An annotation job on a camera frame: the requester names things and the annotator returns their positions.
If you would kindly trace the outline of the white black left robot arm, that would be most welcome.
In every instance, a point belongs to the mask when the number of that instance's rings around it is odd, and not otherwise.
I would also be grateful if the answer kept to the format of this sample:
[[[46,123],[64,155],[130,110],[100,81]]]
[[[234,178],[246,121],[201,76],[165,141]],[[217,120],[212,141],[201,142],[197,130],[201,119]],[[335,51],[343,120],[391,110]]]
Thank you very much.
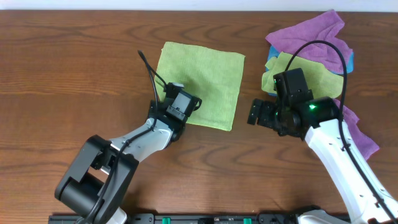
[[[77,223],[128,222],[121,202],[140,162],[177,141],[201,100],[150,103],[139,128],[110,140],[86,140],[55,189],[55,198],[78,214]]]

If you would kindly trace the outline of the green microfiber cloth with tag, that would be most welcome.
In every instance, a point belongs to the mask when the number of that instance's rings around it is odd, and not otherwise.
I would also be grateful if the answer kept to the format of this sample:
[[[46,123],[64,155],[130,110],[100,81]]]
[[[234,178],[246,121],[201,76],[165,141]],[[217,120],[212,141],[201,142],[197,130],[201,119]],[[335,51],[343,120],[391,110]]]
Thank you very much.
[[[233,128],[245,56],[197,45],[166,42],[157,73],[168,83],[202,99],[188,124],[231,131]]]

